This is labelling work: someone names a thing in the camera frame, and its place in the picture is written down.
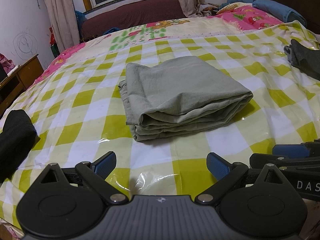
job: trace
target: black cloth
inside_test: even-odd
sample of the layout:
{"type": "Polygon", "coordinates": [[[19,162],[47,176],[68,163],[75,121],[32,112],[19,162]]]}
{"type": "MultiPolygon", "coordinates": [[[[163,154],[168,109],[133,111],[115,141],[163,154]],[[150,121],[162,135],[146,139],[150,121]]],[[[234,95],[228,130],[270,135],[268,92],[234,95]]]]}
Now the black cloth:
{"type": "Polygon", "coordinates": [[[320,81],[320,50],[308,49],[296,40],[284,46],[284,52],[292,66],[320,81]]]}
{"type": "Polygon", "coordinates": [[[27,113],[12,110],[0,134],[0,183],[9,178],[32,149],[37,132],[27,113]]]}

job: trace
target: folded gray pants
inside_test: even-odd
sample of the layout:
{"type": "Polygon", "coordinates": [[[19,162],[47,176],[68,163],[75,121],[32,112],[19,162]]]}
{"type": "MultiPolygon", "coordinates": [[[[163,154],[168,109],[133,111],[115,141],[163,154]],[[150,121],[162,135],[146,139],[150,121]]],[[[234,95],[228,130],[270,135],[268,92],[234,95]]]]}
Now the folded gray pants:
{"type": "Polygon", "coordinates": [[[128,63],[119,89],[126,124],[136,141],[218,128],[253,97],[239,82],[196,56],[154,67],[128,63]]]}

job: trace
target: folded garment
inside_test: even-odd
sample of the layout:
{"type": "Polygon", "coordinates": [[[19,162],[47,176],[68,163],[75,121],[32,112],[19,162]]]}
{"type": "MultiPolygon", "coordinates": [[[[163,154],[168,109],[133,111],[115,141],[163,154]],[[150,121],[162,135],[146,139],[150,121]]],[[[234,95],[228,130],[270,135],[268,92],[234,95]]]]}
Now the folded garment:
{"type": "Polygon", "coordinates": [[[308,49],[292,39],[290,46],[284,46],[284,52],[292,66],[308,76],[320,80],[320,50],[308,49]]]}
{"type": "Polygon", "coordinates": [[[243,2],[243,3],[253,3],[254,0],[227,0],[227,2],[223,3],[220,7],[219,10],[221,10],[223,7],[235,3],[235,2],[243,2]]]}
{"type": "Polygon", "coordinates": [[[37,132],[24,110],[12,110],[0,134],[0,182],[9,178],[32,149],[37,132]]]}
{"type": "Polygon", "coordinates": [[[303,26],[307,26],[305,18],[294,9],[272,0],[255,0],[252,7],[272,14],[284,23],[298,20],[303,26]]]}
{"type": "Polygon", "coordinates": [[[136,141],[225,125],[252,92],[195,56],[147,67],[129,63],[119,83],[126,124],[136,141]]]}

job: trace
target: white logo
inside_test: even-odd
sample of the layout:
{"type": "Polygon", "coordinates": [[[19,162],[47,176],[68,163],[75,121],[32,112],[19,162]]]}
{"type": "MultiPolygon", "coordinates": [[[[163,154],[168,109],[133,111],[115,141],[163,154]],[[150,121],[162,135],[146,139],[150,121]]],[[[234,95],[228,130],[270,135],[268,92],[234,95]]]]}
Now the white logo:
{"type": "Polygon", "coordinates": [[[158,198],[157,199],[157,201],[159,201],[159,202],[161,202],[161,203],[163,203],[164,201],[166,201],[167,199],[165,199],[164,197],[160,197],[160,198],[158,198]]]}

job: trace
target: blue pillow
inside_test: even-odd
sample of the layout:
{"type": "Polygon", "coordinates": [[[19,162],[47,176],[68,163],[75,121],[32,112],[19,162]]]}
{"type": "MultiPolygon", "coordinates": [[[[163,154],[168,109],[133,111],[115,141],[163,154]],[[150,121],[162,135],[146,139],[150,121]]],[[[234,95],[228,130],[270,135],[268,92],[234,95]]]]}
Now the blue pillow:
{"type": "Polygon", "coordinates": [[[245,2],[245,3],[253,3],[254,0],[227,0],[227,2],[223,3],[220,7],[219,10],[221,10],[223,7],[227,6],[230,3],[234,2],[245,2]]]}
{"type": "Polygon", "coordinates": [[[307,22],[301,14],[281,3],[272,0],[255,0],[252,7],[270,13],[284,23],[298,20],[303,26],[307,26],[307,22]]]}

